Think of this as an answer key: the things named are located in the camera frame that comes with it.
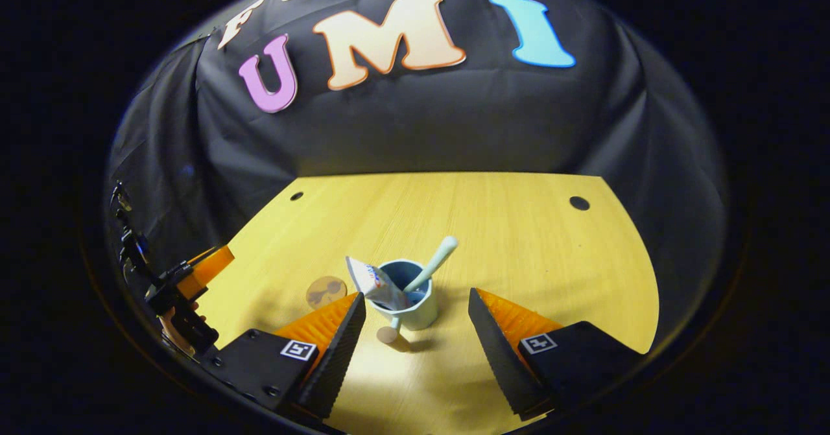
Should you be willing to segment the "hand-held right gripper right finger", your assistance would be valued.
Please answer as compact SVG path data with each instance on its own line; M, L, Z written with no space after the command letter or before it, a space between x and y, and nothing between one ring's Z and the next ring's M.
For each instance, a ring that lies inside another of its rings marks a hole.
M522 420L586 405L643 359L589 321L560 325L484 289L469 290L468 314L502 394Z

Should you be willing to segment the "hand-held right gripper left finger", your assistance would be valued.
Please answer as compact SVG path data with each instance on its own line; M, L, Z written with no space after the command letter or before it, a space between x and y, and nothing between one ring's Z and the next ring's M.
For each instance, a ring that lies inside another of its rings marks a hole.
M207 360L207 372L283 417L326 419L365 319L364 294L348 294L279 331L245 331Z

